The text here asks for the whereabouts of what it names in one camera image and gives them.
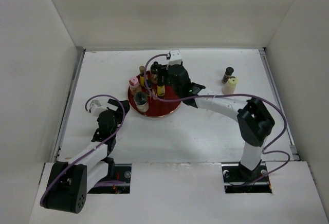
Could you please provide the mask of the round-top black lid glass jar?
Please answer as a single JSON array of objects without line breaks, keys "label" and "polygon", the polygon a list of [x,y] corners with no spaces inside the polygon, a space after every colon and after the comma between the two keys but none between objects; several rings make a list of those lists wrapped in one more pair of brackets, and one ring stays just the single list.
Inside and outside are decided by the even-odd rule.
[{"label": "round-top black lid glass jar", "polygon": [[150,77],[153,84],[157,84],[159,63],[154,61],[150,67]]}]

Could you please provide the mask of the black knob lid jar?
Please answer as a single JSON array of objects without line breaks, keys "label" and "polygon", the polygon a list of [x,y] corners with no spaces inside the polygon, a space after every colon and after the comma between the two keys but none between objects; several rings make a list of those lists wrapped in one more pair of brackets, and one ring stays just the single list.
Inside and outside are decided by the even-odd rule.
[{"label": "black knob lid jar", "polygon": [[149,110],[148,96],[144,92],[137,92],[134,95],[134,102],[140,113],[146,113]]}]

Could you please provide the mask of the tall gold-cap sauce bottle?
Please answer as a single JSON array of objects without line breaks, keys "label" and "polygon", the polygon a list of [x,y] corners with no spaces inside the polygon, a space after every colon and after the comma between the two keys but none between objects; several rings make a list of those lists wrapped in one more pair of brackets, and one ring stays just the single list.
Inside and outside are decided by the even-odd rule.
[{"label": "tall gold-cap sauce bottle", "polygon": [[158,75],[158,78],[157,78],[157,96],[159,98],[162,98],[166,94],[164,84],[165,84],[164,77],[162,75]]}]

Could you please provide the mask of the small dark-label spice bottle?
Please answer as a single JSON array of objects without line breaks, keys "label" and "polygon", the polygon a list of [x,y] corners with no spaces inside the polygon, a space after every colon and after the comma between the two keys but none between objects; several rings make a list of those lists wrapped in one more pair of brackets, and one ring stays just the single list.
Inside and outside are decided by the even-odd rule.
[{"label": "small dark-label spice bottle", "polygon": [[152,90],[152,87],[153,87],[153,84],[152,84],[152,81],[151,80],[146,80],[146,82],[145,82],[145,84],[144,84],[144,86],[145,86],[145,89],[147,90],[147,91],[151,91]]}]

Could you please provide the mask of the yellow-label gold-cap bottle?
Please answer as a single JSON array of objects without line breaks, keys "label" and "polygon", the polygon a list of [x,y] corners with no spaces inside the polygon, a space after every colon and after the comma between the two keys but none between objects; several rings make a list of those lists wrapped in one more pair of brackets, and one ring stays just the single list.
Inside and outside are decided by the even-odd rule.
[{"label": "yellow-label gold-cap bottle", "polygon": [[147,81],[147,75],[145,74],[145,67],[143,65],[139,67],[139,79],[140,79],[140,85],[142,87],[145,87],[145,83]]}]

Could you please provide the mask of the pink-lid glass shaker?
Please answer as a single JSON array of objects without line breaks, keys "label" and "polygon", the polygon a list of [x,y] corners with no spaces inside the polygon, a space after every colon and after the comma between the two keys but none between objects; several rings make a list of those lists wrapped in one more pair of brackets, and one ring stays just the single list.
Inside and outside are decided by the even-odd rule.
[{"label": "pink-lid glass shaker", "polygon": [[142,92],[141,86],[139,84],[139,80],[137,77],[131,77],[129,79],[129,88],[130,93],[132,96],[134,96],[138,92]]}]

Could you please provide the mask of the black-cap spice jar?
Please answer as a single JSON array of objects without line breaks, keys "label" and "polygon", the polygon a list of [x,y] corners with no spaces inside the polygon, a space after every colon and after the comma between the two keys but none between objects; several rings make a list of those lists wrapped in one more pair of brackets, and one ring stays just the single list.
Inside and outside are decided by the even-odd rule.
[{"label": "black-cap spice jar", "polygon": [[222,78],[222,83],[223,84],[226,84],[227,81],[231,78],[232,74],[234,72],[234,69],[232,67],[227,67],[225,72],[224,72],[224,75],[223,75],[223,78]]}]

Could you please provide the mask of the yellow-lid white shaker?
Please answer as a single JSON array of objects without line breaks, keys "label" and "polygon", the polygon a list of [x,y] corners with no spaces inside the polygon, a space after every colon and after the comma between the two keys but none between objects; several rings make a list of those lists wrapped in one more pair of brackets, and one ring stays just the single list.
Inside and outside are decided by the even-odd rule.
[{"label": "yellow-lid white shaker", "polygon": [[227,80],[224,87],[222,88],[222,93],[225,95],[234,94],[236,86],[238,84],[238,78],[231,77]]}]

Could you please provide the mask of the small black-cap spice bottle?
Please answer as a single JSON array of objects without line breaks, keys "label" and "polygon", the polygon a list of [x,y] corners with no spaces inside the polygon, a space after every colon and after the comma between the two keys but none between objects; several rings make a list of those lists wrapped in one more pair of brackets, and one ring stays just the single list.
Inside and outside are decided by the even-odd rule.
[{"label": "small black-cap spice bottle", "polygon": [[153,100],[157,100],[157,93],[155,90],[152,90],[152,92],[150,93],[150,99]]}]

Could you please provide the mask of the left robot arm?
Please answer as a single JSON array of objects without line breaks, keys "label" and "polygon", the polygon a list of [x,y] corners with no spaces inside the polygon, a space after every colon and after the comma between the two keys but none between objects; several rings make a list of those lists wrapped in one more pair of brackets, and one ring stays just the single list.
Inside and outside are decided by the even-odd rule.
[{"label": "left robot arm", "polygon": [[45,209],[78,214],[86,203],[87,193],[128,193],[131,167],[116,165],[110,153],[116,145],[116,134],[130,110],[127,100],[109,96],[104,107],[97,97],[90,98],[85,109],[97,118],[96,129],[88,147],[65,161],[53,164],[47,187],[40,199]]}]

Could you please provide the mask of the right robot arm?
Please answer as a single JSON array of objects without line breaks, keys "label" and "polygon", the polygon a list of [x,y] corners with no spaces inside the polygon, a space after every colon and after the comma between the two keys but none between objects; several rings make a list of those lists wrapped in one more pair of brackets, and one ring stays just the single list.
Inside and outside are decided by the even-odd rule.
[{"label": "right robot arm", "polygon": [[262,100],[252,97],[246,101],[232,97],[216,98],[205,86],[191,82],[182,63],[157,67],[157,83],[173,88],[175,94],[187,106],[207,109],[236,121],[245,142],[238,165],[243,180],[253,180],[261,163],[264,142],[270,135],[275,121]]}]

